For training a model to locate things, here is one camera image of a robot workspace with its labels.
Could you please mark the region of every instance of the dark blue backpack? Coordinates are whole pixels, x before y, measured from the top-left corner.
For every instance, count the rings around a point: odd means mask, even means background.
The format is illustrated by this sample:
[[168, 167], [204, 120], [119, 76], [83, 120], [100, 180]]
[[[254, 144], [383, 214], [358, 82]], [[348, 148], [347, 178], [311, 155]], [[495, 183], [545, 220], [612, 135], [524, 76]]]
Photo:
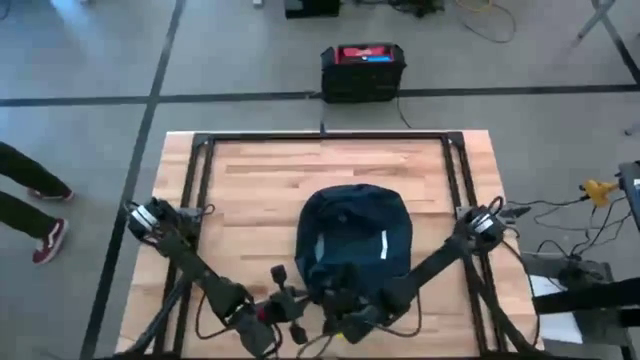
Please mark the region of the dark blue backpack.
[[319, 190], [302, 208], [295, 261], [311, 300], [327, 289], [375, 295], [411, 268], [412, 224], [398, 193], [375, 185]]

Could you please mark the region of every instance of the red and black case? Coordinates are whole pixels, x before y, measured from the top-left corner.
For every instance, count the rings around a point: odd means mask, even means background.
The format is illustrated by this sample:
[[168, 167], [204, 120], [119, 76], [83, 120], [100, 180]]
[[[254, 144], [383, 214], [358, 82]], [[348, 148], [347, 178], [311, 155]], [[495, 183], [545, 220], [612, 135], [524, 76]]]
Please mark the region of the red and black case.
[[392, 100], [407, 66], [404, 51], [391, 43], [340, 45], [321, 57], [322, 95], [327, 103]]

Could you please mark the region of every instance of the black pants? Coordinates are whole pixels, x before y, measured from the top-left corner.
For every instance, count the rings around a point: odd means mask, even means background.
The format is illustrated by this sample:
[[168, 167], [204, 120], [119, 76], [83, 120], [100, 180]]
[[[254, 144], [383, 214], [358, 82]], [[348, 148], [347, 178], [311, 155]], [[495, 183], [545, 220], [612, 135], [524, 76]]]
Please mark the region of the black pants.
[[[70, 191], [42, 165], [1, 141], [0, 174], [47, 196], [66, 195]], [[0, 222], [37, 239], [46, 237], [55, 226], [55, 218], [2, 191]]]

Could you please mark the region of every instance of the concrete floor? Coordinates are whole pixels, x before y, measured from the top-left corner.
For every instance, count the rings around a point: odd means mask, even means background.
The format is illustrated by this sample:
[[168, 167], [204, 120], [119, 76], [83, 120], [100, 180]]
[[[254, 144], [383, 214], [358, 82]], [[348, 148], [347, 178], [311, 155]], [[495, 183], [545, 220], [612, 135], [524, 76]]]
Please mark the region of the concrete floor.
[[[281, 0], [269, 0], [261, 10], [248, 0], [187, 0], [161, 94], [317, 91], [320, 52], [366, 41], [395, 41], [404, 48], [409, 67], [403, 89], [634, 84], [603, 25], [582, 43], [572, 43], [593, 13], [590, 2], [499, 3], [518, 22], [515, 39], [507, 45], [464, 30], [449, 4], [445, 13], [422, 20], [384, 6], [349, 5], [339, 18], [286, 21]], [[86, 105], [76, 98], [149, 95], [174, 6], [174, 0], [97, 0], [90, 7], [71, 0], [21, 0], [0, 22], [0, 140], [42, 162], [78, 193], [70, 205], [37, 204], [68, 218], [73, 227], [59, 258], [44, 267], [30, 262], [33, 240], [0, 227], [3, 359], [78, 357], [148, 105], [146, 98], [129, 99], [128, 105], [105, 105], [115, 100], [104, 98], [88, 100], [99, 105]], [[636, 61], [639, 7], [619, 0], [610, 14]], [[487, 26], [504, 25], [499, 13], [484, 16], [479, 21]], [[640, 151], [640, 140], [621, 135], [621, 129], [640, 121], [640, 93], [580, 89], [573, 94], [402, 98], [401, 106], [415, 128], [489, 129], [510, 199], [570, 199], [578, 196], [579, 183], [610, 179], [619, 162], [636, 160]], [[69, 106], [44, 106], [42, 98], [72, 99]], [[12, 107], [12, 101], [33, 106]], [[395, 103], [161, 103], [151, 119], [135, 198], [151, 194], [167, 131], [317, 129], [322, 119], [328, 129], [403, 128]], [[0, 178], [0, 188], [26, 199], [24, 189], [8, 179]], [[578, 208], [549, 221], [583, 224], [587, 211]], [[519, 226], [523, 251], [535, 250], [549, 237], [565, 247], [581, 241], [526, 220]], [[113, 351], [136, 252], [137, 242], [126, 235], [97, 355]], [[629, 222], [618, 241], [588, 257], [610, 262], [615, 277], [624, 279], [640, 276], [638, 254], [640, 239]], [[633, 335], [640, 346], [640, 334]], [[558, 354], [619, 358], [608, 346], [546, 345]]]

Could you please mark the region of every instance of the wooden table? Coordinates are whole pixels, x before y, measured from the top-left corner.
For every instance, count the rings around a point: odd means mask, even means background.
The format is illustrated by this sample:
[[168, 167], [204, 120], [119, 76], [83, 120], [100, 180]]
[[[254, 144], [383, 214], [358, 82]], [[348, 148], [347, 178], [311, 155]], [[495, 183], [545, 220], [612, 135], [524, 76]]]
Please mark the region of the wooden table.
[[[463, 133], [478, 202], [486, 204], [495, 196], [503, 195], [489, 133], [476, 130]], [[160, 160], [153, 195], [176, 207], [185, 181], [192, 138], [190, 132], [167, 134]], [[215, 204], [217, 210], [204, 221], [199, 254], [216, 272], [244, 284], [258, 299], [277, 290], [269, 273], [277, 264], [285, 265], [291, 285], [302, 286], [293, 262], [296, 225], [302, 205], [321, 188], [371, 183], [400, 193], [414, 227], [414, 265], [442, 245], [454, 224], [438, 141], [217, 142], [212, 171], [207, 202]], [[517, 249], [513, 235], [506, 237]], [[531, 341], [536, 317], [520, 263], [504, 246], [490, 253], [490, 261], [502, 308]], [[153, 248], [140, 247], [118, 351], [132, 344], [160, 308], [167, 265], [168, 261]], [[201, 295], [200, 289], [194, 287], [183, 356], [247, 357], [249, 354], [235, 332], [208, 341], [196, 337], [194, 319]], [[404, 339], [374, 331], [357, 345], [335, 339], [325, 354], [345, 357], [477, 355], [462, 263], [453, 264], [424, 286], [421, 297], [423, 327], [417, 337]], [[484, 304], [482, 306], [486, 332], [493, 344], [489, 316]], [[218, 320], [205, 308], [201, 319], [203, 332], [219, 330]], [[318, 307], [312, 305], [307, 309], [301, 325], [307, 329], [309, 338], [319, 334], [321, 319]], [[410, 332], [416, 322], [414, 304], [394, 328]], [[298, 346], [290, 340], [286, 327], [284, 332], [280, 356], [291, 358]], [[171, 330], [167, 338], [173, 338]], [[307, 354], [313, 355], [316, 351], [311, 347]]]

